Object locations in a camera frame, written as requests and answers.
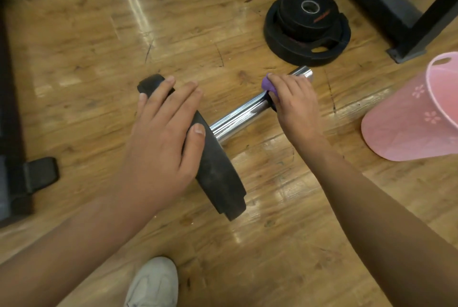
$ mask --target wooden floor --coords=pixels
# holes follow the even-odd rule
[[[27,157],[55,156],[62,177],[36,194],[33,216],[0,230],[0,261],[77,211],[116,171],[144,77],[198,80],[206,94],[200,112],[211,123],[258,94],[266,72],[291,71],[262,36],[273,1],[7,0]],[[458,48],[458,21],[426,55],[397,65],[355,3],[336,1],[352,39],[336,61],[313,69],[327,135],[367,177],[458,246],[458,157],[386,161],[359,130],[376,102],[434,55]],[[424,10],[434,0],[412,1]],[[121,306],[135,272],[164,254],[179,267],[179,306],[388,306],[273,112],[225,149],[248,192],[242,216],[228,222],[194,182],[61,306]]]

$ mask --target shoe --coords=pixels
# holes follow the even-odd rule
[[[178,272],[172,260],[164,257],[148,261],[135,275],[124,307],[176,307]]]

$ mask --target pink plastic basket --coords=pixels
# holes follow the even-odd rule
[[[458,52],[435,57],[424,74],[370,110],[361,131],[377,155],[392,161],[458,154]]]

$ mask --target dumbbell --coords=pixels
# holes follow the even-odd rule
[[[307,66],[299,67],[290,74],[305,76],[310,81],[313,77],[312,70]],[[137,89],[150,97],[164,80],[163,76],[155,74],[142,80]],[[220,214],[224,213],[230,221],[246,210],[244,200],[246,191],[220,143],[249,125],[268,108],[275,110],[268,91],[265,91],[211,126],[205,122],[199,112],[196,112],[192,120],[191,125],[202,124],[206,131],[205,146],[196,179],[216,210]]]

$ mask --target weight plate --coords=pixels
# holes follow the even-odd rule
[[[311,42],[329,30],[339,18],[334,0],[281,0],[278,23],[290,37]]]
[[[142,80],[137,89],[140,93],[146,93],[149,98],[163,81],[160,74],[155,74]],[[216,210],[232,221],[246,210],[245,188],[230,159],[199,112],[194,115],[191,125],[196,123],[202,124],[206,133],[196,179]]]
[[[351,30],[348,20],[340,13],[335,24],[314,42],[300,42],[288,36],[278,24],[281,0],[275,1],[266,15],[264,37],[267,45],[282,60],[296,66],[321,66],[334,61],[350,42]],[[328,50],[312,52],[318,47]]]

